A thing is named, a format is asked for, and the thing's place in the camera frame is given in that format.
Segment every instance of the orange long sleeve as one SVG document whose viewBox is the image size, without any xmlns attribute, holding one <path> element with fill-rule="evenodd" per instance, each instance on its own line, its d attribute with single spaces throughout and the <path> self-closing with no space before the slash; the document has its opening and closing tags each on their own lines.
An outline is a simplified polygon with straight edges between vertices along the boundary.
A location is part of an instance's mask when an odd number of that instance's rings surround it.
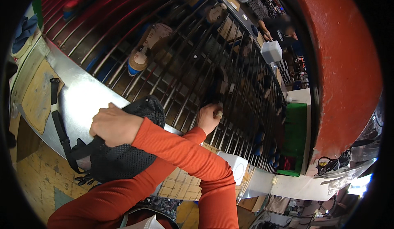
<svg viewBox="0 0 394 229">
<path fill-rule="evenodd" d="M 200 227 L 238 227 L 231 169 L 222 158 L 213 153 L 210 155 L 210 151 L 197 144 L 205 137 L 204 131 L 198 127 L 179 137 L 146 118 L 133 146 L 157 155 L 155 162 L 132 179 L 107 182 L 63 205 L 49 218 L 48 228 L 117 228 L 123 214 L 153 193 L 177 164 L 191 175 L 205 180 L 200 185 L 203 193 L 199 202 Z M 182 153 L 188 156 L 188 152 L 189 157 L 175 160 Z"/>
<path fill-rule="evenodd" d="M 201 179 L 200 228 L 238 228 L 235 181 L 218 155 L 144 119 L 132 144 Z"/>
</svg>

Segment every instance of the red wall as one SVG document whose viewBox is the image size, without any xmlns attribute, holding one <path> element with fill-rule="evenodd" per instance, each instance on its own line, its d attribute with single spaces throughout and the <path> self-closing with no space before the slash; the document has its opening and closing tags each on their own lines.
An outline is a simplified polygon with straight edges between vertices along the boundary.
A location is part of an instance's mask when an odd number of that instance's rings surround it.
<svg viewBox="0 0 394 229">
<path fill-rule="evenodd" d="M 382 91 L 379 60 L 352 0 L 298 0 L 320 74 L 320 125 L 314 154 L 335 158 L 356 140 Z"/>
</svg>

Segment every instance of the white box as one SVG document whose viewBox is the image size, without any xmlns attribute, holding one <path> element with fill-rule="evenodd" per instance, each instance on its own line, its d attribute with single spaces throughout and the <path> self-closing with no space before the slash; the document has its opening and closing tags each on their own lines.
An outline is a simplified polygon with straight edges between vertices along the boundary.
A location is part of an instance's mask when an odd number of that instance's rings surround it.
<svg viewBox="0 0 394 229">
<path fill-rule="evenodd" d="M 229 163 L 231 170 L 233 171 L 235 185 L 240 185 L 242 183 L 248 161 L 242 157 L 224 153 L 223 151 L 218 151 L 216 154 Z"/>
<path fill-rule="evenodd" d="M 261 47 L 261 55 L 266 63 L 278 62 L 282 59 L 283 50 L 278 41 L 267 41 Z"/>
</svg>

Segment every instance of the patterned fabric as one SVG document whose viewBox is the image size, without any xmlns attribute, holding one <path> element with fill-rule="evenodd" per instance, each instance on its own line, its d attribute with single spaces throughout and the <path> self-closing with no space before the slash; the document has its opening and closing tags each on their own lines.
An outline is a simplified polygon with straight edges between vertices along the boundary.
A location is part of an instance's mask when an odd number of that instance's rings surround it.
<svg viewBox="0 0 394 229">
<path fill-rule="evenodd" d="M 257 18 L 259 18 L 259 20 L 271 17 L 268 14 L 267 7 L 263 4 L 261 0 L 249 0 L 247 4 L 252 9 L 253 13 L 257 16 Z"/>
<path fill-rule="evenodd" d="M 161 212 L 173 221 L 176 221 L 176 210 L 183 200 L 171 199 L 166 197 L 149 196 L 143 201 L 138 202 L 133 208 L 150 208 Z"/>
</svg>

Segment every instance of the strap buckle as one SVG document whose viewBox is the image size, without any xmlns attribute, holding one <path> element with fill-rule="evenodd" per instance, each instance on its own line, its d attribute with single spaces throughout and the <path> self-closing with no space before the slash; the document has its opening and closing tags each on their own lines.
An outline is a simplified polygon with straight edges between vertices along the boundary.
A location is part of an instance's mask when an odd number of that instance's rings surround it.
<svg viewBox="0 0 394 229">
<path fill-rule="evenodd" d="M 49 80 L 49 82 L 51 82 L 51 83 L 59 83 L 60 80 L 59 80 L 59 78 L 52 78 L 52 79 Z"/>
<path fill-rule="evenodd" d="M 70 139 L 69 139 L 69 137 L 67 136 L 67 138 L 66 139 L 60 139 L 59 138 L 59 141 L 60 141 L 60 143 L 63 145 L 64 143 L 70 143 Z"/>
</svg>

